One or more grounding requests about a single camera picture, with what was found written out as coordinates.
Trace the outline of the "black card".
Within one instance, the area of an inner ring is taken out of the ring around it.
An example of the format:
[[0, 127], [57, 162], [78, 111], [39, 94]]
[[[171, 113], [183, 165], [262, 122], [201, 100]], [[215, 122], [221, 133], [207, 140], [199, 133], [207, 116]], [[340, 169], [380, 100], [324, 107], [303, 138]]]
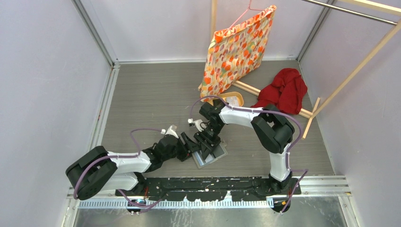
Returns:
[[212, 156], [214, 158], [221, 158], [227, 155], [227, 150], [226, 147], [222, 144], [219, 144], [218, 146], [215, 147]]

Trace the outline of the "taupe leather card holder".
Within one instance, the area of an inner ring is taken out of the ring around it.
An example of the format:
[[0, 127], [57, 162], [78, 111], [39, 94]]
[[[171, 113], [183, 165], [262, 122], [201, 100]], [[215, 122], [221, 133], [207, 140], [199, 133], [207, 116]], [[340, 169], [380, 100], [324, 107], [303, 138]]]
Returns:
[[205, 167], [207, 165], [210, 165], [213, 162], [216, 162], [218, 159], [221, 159], [221, 158], [214, 158], [212, 156], [212, 153], [209, 154], [209, 156], [206, 159], [203, 159], [202, 156], [201, 156], [201, 152], [200, 151], [194, 152], [192, 156], [193, 156], [193, 159], [194, 159], [194, 161], [195, 161], [195, 163], [196, 163], [196, 165], [197, 165], [197, 167], [199, 169], [201, 169], [201, 168], [203, 168], [203, 167]]

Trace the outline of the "silver VIP card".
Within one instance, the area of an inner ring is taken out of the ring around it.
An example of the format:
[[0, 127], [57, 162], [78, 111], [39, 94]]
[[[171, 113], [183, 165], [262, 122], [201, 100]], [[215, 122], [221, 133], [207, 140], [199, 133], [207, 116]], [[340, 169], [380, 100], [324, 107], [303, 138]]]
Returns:
[[225, 98], [225, 101], [232, 106], [242, 106], [243, 101], [237, 96], [228, 96]]

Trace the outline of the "tan oval tray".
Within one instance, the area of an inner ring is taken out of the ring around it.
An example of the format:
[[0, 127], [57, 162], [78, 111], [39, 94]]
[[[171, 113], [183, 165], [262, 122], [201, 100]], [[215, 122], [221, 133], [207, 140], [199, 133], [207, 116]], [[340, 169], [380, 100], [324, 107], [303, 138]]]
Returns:
[[[229, 105], [239, 106], [239, 107], [244, 105], [244, 99], [239, 92], [228, 92], [228, 93], [219, 94], [217, 96], [222, 98]], [[210, 98], [207, 102], [214, 107], [223, 105], [221, 100], [218, 98]]]

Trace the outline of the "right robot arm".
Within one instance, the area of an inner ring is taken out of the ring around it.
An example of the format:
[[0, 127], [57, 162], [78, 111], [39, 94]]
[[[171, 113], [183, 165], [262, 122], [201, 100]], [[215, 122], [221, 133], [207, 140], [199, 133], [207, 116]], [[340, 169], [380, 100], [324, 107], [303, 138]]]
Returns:
[[262, 146], [269, 152], [268, 188], [276, 194], [282, 194], [288, 189], [292, 172], [288, 167], [287, 150], [291, 147], [295, 129], [275, 106], [247, 108], [225, 102], [204, 103], [199, 113], [207, 121], [189, 118], [188, 124], [198, 130], [194, 138], [199, 144], [202, 159], [207, 159], [220, 145], [219, 134], [225, 125], [252, 128]]

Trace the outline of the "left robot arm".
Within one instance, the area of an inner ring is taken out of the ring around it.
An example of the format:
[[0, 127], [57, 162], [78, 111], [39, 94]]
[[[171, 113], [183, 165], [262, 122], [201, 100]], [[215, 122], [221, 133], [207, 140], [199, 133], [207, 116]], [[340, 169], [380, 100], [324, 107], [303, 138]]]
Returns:
[[186, 133], [166, 133], [151, 147], [136, 153], [115, 153], [96, 146], [66, 169], [73, 198], [87, 200], [101, 191], [124, 190], [134, 196], [145, 190], [142, 173], [153, 172], [170, 159], [185, 161], [200, 150]]

